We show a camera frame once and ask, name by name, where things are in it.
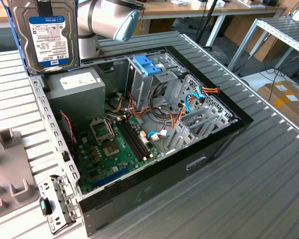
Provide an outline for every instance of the cardboard box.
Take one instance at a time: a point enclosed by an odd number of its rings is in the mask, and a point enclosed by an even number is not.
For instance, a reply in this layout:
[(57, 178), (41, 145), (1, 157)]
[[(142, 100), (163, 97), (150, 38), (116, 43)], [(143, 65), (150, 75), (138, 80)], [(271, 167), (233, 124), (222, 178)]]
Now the cardboard box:
[[(269, 100), (273, 84), (266, 84), (258, 90), (266, 101)], [(289, 81), (276, 82), (270, 104), (299, 126), (299, 90)]]

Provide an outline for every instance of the blue drive cage latch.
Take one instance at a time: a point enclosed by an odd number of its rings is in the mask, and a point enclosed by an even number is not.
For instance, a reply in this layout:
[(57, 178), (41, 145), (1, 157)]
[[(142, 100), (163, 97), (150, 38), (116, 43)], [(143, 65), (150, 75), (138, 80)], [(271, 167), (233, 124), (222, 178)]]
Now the blue drive cage latch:
[(161, 69), (157, 68), (153, 61), (149, 60), (146, 56), (134, 56), (133, 60), (146, 76), (161, 73)]

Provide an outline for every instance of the motherboard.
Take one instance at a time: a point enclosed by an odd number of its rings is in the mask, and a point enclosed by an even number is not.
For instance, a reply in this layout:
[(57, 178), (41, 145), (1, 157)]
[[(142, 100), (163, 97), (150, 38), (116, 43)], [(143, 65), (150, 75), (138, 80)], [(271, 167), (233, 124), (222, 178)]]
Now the motherboard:
[(113, 133), (104, 121), (93, 130), (87, 128), (76, 135), (78, 144), (75, 145), (74, 159), (81, 175), (79, 186), (83, 194), (160, 157), (153, 144), (142, 143), (139, 136), (142, 129), (134, 116), (107, 122)]

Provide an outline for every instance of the red wire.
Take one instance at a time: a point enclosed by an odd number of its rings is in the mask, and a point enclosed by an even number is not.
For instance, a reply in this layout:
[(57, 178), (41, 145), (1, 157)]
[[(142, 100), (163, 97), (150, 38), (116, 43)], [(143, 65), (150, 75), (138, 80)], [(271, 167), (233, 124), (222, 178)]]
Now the red wire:
[(70, 127), (70, 131), (71, 131), (72, 153), (73, 153), (74, 152), (74, 139), (73, 139), (73, 130), (72, 130), (71, 121), (69, 120), (68, 116), (65, 115), (65, 113), (60, 112), (60, 114), (65, 117), (66, 121), (68, 121), (68, 124), (69, 124), (69, 127)]

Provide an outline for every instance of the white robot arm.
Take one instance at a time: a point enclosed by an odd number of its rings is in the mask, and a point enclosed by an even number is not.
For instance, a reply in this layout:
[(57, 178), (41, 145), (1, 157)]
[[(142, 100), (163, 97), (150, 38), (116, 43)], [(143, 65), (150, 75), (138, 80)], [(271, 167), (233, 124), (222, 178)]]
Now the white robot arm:
[(81, 0), (78, 7), (78, 40), (80, 58), (97, 57), (100, 52), (97, 35), (126, 42), (133, 35), (141, 6), (135, 0)]

